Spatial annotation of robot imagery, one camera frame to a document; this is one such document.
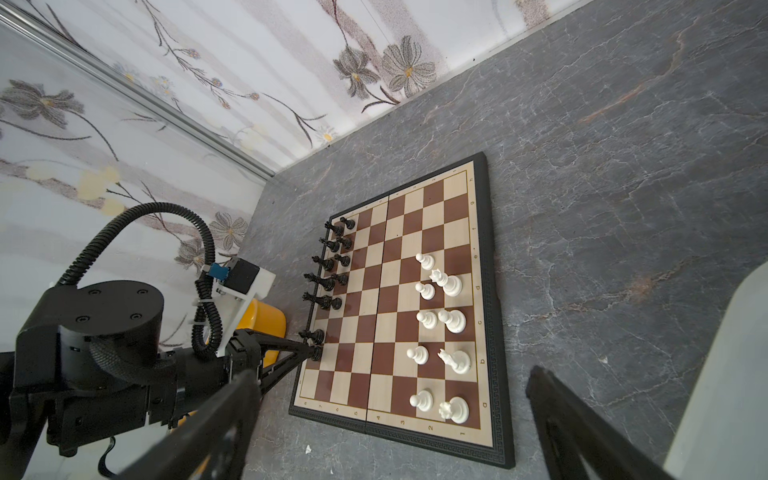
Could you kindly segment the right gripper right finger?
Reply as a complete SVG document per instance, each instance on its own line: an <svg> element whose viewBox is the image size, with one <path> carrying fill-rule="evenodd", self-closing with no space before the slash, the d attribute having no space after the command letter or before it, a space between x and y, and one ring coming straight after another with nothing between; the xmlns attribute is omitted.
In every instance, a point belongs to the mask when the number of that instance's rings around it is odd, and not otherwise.
<svg viewBox="0 0 768 480"><path fill-rule="evenodd" d="M526 396L551 479L587 479L586 466L601 479L670 477L553 372L534 366Z"/></svg>

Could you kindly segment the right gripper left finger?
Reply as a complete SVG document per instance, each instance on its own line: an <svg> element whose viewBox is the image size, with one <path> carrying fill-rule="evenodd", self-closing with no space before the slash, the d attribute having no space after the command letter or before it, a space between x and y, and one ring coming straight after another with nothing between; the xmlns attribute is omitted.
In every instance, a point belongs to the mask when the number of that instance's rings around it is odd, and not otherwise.
<svg viewBox="0 0 768 480"><path fill-rule="evenodd" d="M246 370L118 479L239 479L261 405L257 374Z"/></svg>

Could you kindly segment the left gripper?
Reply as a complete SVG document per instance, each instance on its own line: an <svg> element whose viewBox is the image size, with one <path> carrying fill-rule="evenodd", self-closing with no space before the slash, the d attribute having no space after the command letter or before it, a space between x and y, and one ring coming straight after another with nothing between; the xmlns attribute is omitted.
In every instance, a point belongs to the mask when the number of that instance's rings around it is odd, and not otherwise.
<svg viewBox="0 0 768 480"><path fill-rule="evenodd" d="M264 366L267 351L287 352L288 356L273 365ZM257 374L261 395L267 394L285 376L300 367L306 360L319 361L323 345L312 345L251 329L238 329L230 338L225 353L231 360L231 377L246 370Z"/></svg>

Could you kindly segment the yellow plastic tray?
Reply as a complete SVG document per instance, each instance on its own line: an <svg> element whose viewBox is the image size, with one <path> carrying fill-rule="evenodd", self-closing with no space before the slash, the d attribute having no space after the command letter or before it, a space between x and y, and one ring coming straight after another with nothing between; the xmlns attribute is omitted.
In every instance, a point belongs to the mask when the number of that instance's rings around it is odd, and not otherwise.
<svg viewBox="0 0 768 480"><path fill-rule="evenodd" d="M287 320L285 314L278 308L254 299L241 317L237 329L251 329L284 338Z"/></svg>

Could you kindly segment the brown folding chess board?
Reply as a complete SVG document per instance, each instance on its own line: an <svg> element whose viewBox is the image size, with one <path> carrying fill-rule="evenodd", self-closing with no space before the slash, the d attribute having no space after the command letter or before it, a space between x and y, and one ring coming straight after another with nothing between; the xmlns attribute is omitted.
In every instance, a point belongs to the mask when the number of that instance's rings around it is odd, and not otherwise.
<svg viewBox="0 0 768 480"><path fill-rule="evenodd" d="M332 291L317 285L312 293L343 300L339 310L310 309L307 325L322 329L319 361L299 370L289 412L296 417L353 430L501 468L515 463L512 415L503 339L503 319L495 285L494 233L487 158L482 153L418 178L402 187L335 213L355 221L345 228L351 250L348 267L336 265L320 277L347 273L347 285ZM462 280L457 297L444 295L421 268L418 253L435 258L434 269ZM416 283L432 284L424 300ZM460 310L465 330L449 332L438 320L425 329L419 311ZM429 352L417 365L406 350ZM454 373L438 357L440 349L461 350L471 358L467 374ZM428 389L434 403L421 412L411 395ZM441 402L459 396L469 406L463 424L443 420Z"/></svg>

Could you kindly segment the white plastic tray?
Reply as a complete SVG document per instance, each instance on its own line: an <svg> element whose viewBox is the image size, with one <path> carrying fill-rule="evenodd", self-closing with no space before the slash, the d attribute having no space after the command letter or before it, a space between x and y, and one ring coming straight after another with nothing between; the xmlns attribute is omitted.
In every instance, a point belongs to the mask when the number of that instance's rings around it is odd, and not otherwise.
<svg viewBox="0 0 768 480"><path fill-rule="evenodd" d="M737 288L664 462L675 479L767 477L767 266Z"/></svg>

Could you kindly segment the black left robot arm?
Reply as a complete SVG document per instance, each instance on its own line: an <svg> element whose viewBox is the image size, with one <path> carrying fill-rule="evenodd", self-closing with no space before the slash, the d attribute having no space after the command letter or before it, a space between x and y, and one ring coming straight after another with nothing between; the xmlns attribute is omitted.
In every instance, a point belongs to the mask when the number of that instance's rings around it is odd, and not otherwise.
<svg viewBox="0 0 768 480"><path fill-rule="evenodd" d="M223 356L190 348L161 352L164 298L131 280L55 286L40 298L1 356L1 472L23 476L41 438L66 456L148 424L175 426L239 373L256 372L267 392L322 355L323 331L292 341L250 329Z"/></svg>

